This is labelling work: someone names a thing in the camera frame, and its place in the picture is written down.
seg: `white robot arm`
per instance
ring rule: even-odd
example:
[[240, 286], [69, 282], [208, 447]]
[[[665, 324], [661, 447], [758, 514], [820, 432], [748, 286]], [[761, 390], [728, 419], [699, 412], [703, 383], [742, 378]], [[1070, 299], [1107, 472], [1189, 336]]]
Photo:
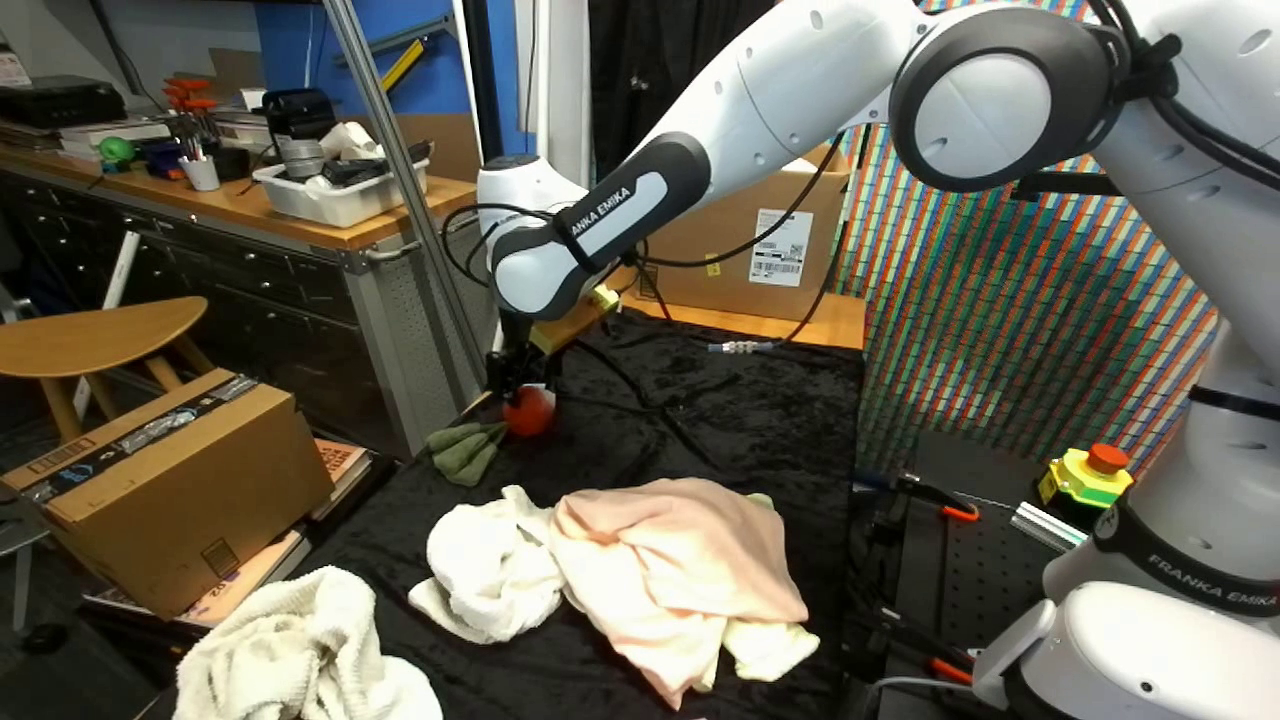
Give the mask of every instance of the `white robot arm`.
[[[559, 317], [647, 230], [846, 125], [886, 118], [899, 160], [954, 191], [1094, 153], [1230, 330], [1178, 450], [1048, 568], [1048, 599], [991, 640], [978, 692], [1070, 714], [1268, 711], [1280, 683], [1203, 670], [1280, 660], [1280, 5], [1094, 7], [1099, 23], [1024, 5], [781, 0], [591, 191], [542, 164], [480, 171], [480, 202], [509, 209], [485, 217], [494, 281], [509, 317]], [[1162, 630], [1166, 652], [1142, 652], [1145, 630], [1095, 640], [1115, 629]]]

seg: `metal pole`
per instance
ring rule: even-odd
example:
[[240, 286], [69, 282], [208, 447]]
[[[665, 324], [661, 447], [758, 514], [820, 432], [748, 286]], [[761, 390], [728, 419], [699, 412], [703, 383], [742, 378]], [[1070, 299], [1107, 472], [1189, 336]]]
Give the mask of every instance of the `metal pole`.
[[349, 66], [356, 76], [356, 89], [362, 89], [362, 100], [369, 108], [369, 118], [386, 141], [387, 166], [393, 166], [395, 183], [404, 188], [399, 196], [409, 202], [411, 240], [424, 245], [421, 253], [429, 261], [437, 296], [446, 296], [446, 303], [450, 303], [451, 326], [440, 326], [437, 306], [434, 306], [434, 291], [424, 296], [434, 330], [437, 330], [440, 352], [446, 352], [450, 383], [451, 383], [451, 390], [460, 390], [463, 378], [450, 358], [450, 343], [460, 340], [472, 372], [480, 374], [485, 372], [480, 368], [480, 336], [476, 336], [476, 326], [472, 326], [472, 318], [470, 318], [470, 311], [460, 303], [455, 275], [440, 261], [440, 245], [437, 245], [440, 230], [437, 230], [437, 218], [429, 210], [429, 201], [421, 196], [418, 171], [409, 164], [409, 147], [404, 147], [399, 125], [395, 125], [395, 110], [393, 110], [387, 96], [381, 92], [381, 76], [375, 76], [362, 14], [356, 14], [354, 0], [324, 0], [324, 13], [328, 13], [328, 23], [334, 23], [334, 33], [338, 33], [338, 39], [346, 49], [346, 58], [349, 58]]

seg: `cardboard box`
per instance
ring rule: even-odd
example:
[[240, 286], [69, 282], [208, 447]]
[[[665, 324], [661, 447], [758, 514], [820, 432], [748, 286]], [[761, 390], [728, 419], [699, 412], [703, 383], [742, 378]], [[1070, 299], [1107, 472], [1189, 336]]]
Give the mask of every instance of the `cardboard box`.
[[18, 466], [51, 536], [106, 583], [182, 617], [334, 491], [292, 394], [208, 372]]
[[[807, 153], [758, 188], [720, 196], [680, 217], [647, 240], [647, 257], [707, 261], [761, 237], [777, 217], [791, 209], [820, 154], [823, 147]], [[848, 180], [852, 160], [836, 153], [796, 217], [752, 253], [707, 268], [656, 268], [651, 275], [661, 299], [799, 318], [823, 286]]]

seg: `workbench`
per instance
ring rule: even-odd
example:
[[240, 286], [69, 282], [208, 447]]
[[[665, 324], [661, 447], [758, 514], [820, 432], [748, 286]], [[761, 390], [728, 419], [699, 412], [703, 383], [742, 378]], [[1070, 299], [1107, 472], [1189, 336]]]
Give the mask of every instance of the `workbench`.
[[[429, 171], [437, 218], [472, 196], [470, 180]], [[106, 177], [56, 153], [0, 147], [0, 210], [49, 311], [100, 306], [131, 230], [123, 303], [208, 296], [195, 343], [215, 364], [298, 390], [319, 432], [373, 450], [418, 456], [480, 390], [485, 348], [460, 336], [485, 343], [494, 299], [429, 281], [437, 240], [418, 240], [404, 209], [324, 228], [275, 217], [253, 180], [194, 191], [140, 166]], [[472, 330], [446, 311], [446, 291], [463, 299]]]

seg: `floor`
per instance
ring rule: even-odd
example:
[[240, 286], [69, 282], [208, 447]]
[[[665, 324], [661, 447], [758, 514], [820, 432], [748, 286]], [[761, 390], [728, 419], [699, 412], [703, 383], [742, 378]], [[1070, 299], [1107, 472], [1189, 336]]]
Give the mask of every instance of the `floor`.
[[[0, 378], [0, 472], [51, 447], [40, 390]], [[0, 720], [147, 720], [159, 714], [159, 692], [77, 617], [93, 581], [51, 541], [34, 560], [34, 622], [61, 622], [69, 640], [56, 652], [26, 652], [12, 630], [12, 560], [0, 560]]]

